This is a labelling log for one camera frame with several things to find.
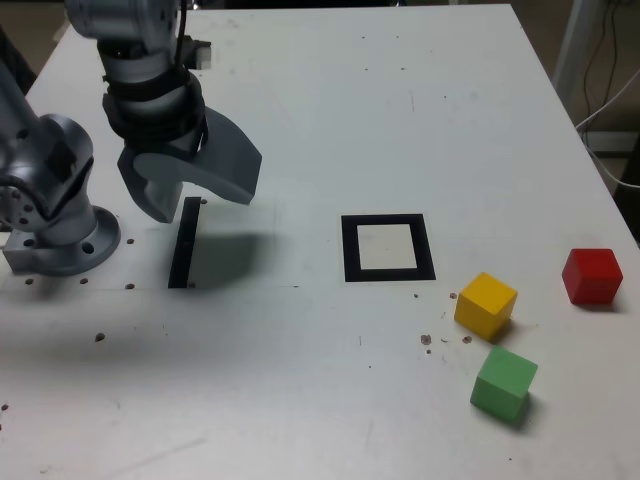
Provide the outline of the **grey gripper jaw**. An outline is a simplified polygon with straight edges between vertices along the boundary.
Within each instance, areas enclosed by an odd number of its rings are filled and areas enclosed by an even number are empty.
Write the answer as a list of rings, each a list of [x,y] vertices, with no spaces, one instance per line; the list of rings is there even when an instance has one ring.
[[[118,169],[134,203],[159,223],[172,223],[183,189],[181,182],[160,183],[143,178],[134,169],[136,153],[124,148]]]
[[[261,168],[260,152],[224,115],[206,108],[205,120],[207,135],[195,156],[183,160],[176,155],[144,153],[134,160],[134,170],[146,180],[191,183],[224,200],[250,204]]]

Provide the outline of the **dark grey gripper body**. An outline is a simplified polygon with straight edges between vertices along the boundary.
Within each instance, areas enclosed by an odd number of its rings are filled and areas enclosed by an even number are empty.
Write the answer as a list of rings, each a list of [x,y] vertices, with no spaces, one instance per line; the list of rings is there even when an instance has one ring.
[[[176,136],[174,132],[132,131],[124,137],[122,158],[133,159],[141,154],[158,154],[190,161],[198,151],[201,137],[195,131],[182,136]]]

